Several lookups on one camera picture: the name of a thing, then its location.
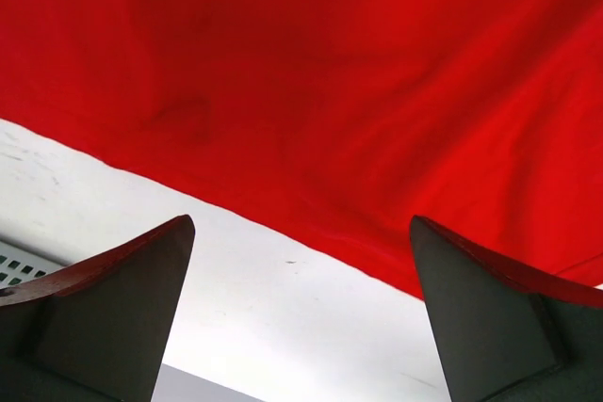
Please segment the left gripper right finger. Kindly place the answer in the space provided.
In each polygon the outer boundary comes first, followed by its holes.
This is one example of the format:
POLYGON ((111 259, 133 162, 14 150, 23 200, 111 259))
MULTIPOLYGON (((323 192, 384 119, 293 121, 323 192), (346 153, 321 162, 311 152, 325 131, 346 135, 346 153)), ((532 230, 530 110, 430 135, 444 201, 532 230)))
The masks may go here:
POLYGON ((602 293, 426 217, 410 239, 453 401, 599 401, 602 293))

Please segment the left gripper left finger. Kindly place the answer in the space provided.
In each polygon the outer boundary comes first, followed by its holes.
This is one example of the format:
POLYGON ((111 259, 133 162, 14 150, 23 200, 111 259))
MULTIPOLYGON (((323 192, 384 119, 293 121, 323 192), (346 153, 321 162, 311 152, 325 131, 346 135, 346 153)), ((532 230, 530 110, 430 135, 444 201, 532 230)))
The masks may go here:
POLYGON ((151 400, 194 237, 182 215, 3 289, 2 400, 151 400))

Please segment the red t shirt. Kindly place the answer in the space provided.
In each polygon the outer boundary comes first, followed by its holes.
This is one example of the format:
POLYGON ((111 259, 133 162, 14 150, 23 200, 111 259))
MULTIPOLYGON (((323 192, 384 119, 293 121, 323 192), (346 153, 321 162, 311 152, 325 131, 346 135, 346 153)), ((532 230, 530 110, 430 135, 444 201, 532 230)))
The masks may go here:
POLYGON ((602 0, 1 0, 1 116, 412 295, 415 215, 602 282, 602 0))

